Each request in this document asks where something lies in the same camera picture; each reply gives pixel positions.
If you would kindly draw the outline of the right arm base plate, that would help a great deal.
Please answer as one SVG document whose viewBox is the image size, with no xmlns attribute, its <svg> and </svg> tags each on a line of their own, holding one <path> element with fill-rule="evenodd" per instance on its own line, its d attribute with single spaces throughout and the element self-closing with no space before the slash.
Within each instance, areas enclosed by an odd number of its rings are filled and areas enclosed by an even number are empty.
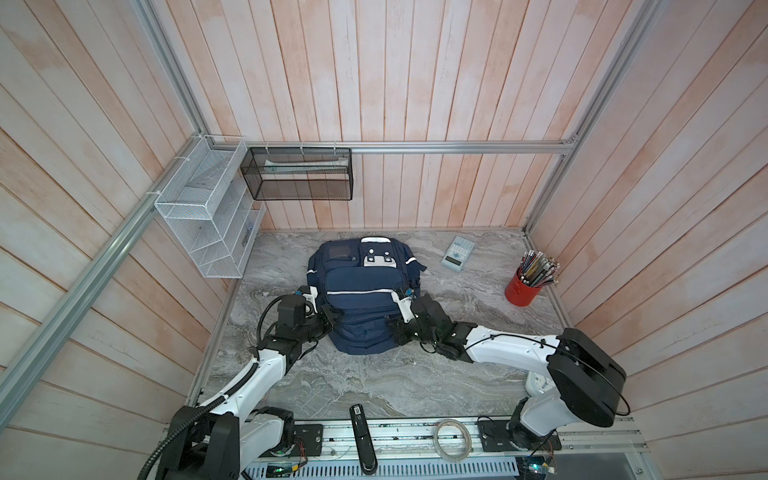
<svg viewBox="0 0 768 480">
<path fill-rule="evenodd" d="M 513 419 L 497 420 L 480 416 L 476 425 L 484 452 L 548 452 L 562 449 L 562 442 L 556 432 L 537 436 Z"/>
</svg>

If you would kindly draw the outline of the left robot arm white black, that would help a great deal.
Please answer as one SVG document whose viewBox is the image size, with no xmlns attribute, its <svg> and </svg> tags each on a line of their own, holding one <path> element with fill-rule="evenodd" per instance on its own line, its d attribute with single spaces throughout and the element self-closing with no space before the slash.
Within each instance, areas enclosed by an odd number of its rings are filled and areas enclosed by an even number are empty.
<svg viewBox="0 0 768 480">
<path fill-rule="evenodd" d="M 296 453 L 294 416 L 259 402 L 302 357 L 303 345 L 317 343 L 333 329 L 333 315 L 315 306 L 318 292 L 302 286 L 270 304 L 278 320 L 259 339 L 252 359 L 210 399 L 185 406 L 150 454 L 138 477 L 158 479 L 238 479 L 266 452 Z"/>
</svg>

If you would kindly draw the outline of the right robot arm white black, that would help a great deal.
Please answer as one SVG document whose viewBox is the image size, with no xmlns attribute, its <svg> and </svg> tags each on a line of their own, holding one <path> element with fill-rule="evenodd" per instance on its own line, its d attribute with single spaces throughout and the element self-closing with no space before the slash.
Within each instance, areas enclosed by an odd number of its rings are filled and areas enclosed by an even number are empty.
<svg viewBox="0 0 768 480">
<path fill-rule="evenodd" d="M 621 415 L 626 373 L 580 330 L 544 336 L 502 332 L 451 320 L 427 294 L 391 297 L 400 311 L 390 322 L 397 343 L 418 341 L 450 360 L 506 365 L 544 380 L 547 389 L 521 400 L 507 423 L 515 448 L 535 451 L 572 423 L 609 428 Z"/>
</svg>

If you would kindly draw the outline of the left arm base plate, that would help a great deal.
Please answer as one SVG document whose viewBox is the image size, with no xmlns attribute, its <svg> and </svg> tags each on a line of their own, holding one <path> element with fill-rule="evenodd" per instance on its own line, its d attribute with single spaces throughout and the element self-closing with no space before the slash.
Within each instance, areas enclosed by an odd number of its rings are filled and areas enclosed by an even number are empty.
<svg viewBox="0 0 768 480">
<path fill-rule="evenodd" d="M 259 456 L 259 459 L 298 459 L 319 457 L 322 454 L 324 426 L 321 423 L 298 424 L 293 431 L 293 444 L 275 447 Z"/>
</svg>

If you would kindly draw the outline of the light green calculator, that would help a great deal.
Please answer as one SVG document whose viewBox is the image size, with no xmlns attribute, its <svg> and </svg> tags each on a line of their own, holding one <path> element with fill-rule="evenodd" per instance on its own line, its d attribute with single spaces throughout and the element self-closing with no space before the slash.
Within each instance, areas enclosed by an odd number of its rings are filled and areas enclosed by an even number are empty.
<svg viewBox="0 0 768 480">
<path fill-rule="evenodd" d="M 446 250 L 441 265 L 455 272 L 461 272 L 475 248 L 475 243 L 456 236 Z"/>
</svg>

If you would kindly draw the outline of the navy blue student backpack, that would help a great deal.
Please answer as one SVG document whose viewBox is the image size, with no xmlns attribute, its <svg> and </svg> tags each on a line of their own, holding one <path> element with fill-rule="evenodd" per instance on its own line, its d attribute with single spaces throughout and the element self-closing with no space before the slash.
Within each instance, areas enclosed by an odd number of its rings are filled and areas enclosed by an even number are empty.
<svg viewBox="0 0 768 480">
<path fill-rule="evenodd" d="M 401 318 L 392 295 L 420 294 L 427 269 L 411 248 L 394 238 L 367 236 L 323 243 L 310 257 L 307 283 L 317 307 L 340 314 L 329 337 L 337 350 L 373 355 L 398 346 L 391 324 Z"/>
</svg>

